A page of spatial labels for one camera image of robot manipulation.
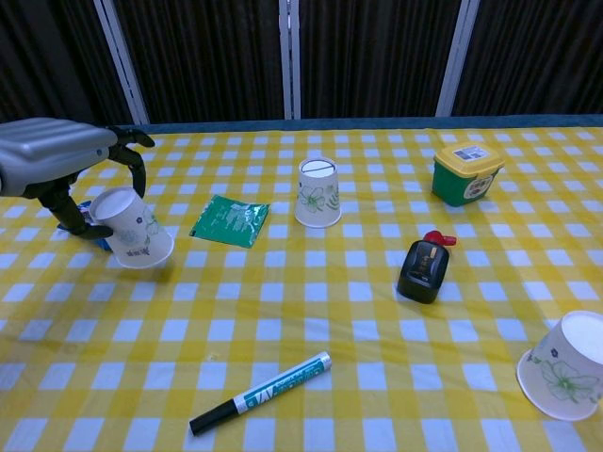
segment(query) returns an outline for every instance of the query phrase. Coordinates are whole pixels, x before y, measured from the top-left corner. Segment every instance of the green marker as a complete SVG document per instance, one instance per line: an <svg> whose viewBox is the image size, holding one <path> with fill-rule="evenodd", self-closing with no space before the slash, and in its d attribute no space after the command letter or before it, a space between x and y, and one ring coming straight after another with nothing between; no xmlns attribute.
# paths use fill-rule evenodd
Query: green marker
<svg viewBox="0 0 603 452"><path fill-rule="evenodd" d="M323 351L308 361L304 361L273 379L259 384L245 393L236 395L213 410L194 418L190 421L192 434L199 435L231 417L242 414L251 408L269 401L278 394L288 391L330 368L331 357L327 352Z"/></svg>

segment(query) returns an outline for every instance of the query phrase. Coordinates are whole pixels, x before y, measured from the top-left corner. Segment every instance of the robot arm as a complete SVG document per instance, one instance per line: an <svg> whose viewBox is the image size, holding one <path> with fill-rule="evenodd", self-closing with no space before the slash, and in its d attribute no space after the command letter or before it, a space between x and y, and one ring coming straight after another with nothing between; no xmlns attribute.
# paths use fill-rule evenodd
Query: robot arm
<svg viewBox="0 0 603 452"><path fill-rule="evenodd" d="M38 198L70 233L86 239L109 237L110 228L86 223L69 189L82 170L108 158L130 169L134 189L144 196L144 162L129 143L155 145L136 129L49 118L0 124L0 196Z"/></svg>

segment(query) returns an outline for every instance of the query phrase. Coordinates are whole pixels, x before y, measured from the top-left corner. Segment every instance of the paper cup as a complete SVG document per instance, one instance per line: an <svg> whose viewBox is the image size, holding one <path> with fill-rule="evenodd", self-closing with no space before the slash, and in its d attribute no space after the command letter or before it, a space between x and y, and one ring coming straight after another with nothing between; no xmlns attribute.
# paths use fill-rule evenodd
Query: paper cup
<svg viewBox="0 0 603 452"><path fill-rule="evenodd" d="M603 315L573 311L528 350L517 380L541 411L563 421L592 415L603 394Z"/></svg>
<svg viewBox="0 0 603 452"><path fill-rule="evenodd" d="M327 228L341 218L337 165L327 157L304 160L299 167L295 218L304 226Z"/></svg>
<svg viewBox="0 0 603 452"><path fill-rule="evenodd" d="M102 193L90 205L90 216L113 230L106 241L122 266L155 266L173 251L173 238L132 188L112 188Z"/></svg>

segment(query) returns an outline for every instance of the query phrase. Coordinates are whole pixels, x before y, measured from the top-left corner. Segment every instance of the dark curtain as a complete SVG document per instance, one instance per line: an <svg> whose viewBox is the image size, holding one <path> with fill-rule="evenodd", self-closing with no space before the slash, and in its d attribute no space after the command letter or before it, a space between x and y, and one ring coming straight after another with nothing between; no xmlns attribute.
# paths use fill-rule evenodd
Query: dark curtain
<svg viewBox="0 0 603 452"><path fill-rule="evenodd" d="M130 123L91 1L0 1L0 121Z"/></svg>
<svg viewBox="0 0 603 452"><path fill-rule="evenodd" d="M603 113L603 1L481 0L454 115Z"/></svg>
<svg viewBox="0 0 603 452"><path fill-rule="evenodd" d="M301 0L301 115L433 116L460 3Z"/></svg>
<svg viewBox="0 0 603 452"><path fill-rule="evenodd" d="M278 0L117 0L151 122L281 119Z"/></svg>

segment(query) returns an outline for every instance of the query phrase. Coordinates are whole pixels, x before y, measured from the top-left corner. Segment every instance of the upside-down paper cup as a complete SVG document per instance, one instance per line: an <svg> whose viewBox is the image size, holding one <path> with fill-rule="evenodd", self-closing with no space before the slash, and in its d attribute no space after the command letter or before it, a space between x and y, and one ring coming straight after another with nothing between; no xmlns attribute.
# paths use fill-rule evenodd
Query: upside-down paper cup
<svg viewBox="0 0 603 452"><path fill-rule="evenodd" d="M304 160L299 168L295 218L311 228L327 228L341 218L337 165L327 157Z"/></svg>
<svg viewBox="0 0 603 452"><path fill-rule="evenodd" d="M122 266L155 266L173 251L173 238L132 188L112 188L102 193L90 205L90 216L113 230L106 242Z"/></svg>
<svg viewBox="0 0 603 452"><path fill-rule="evenodd" d="M563 421L592 415L603 395L603 315L573 311L528 350L517 380L541 411Z"/></svg>

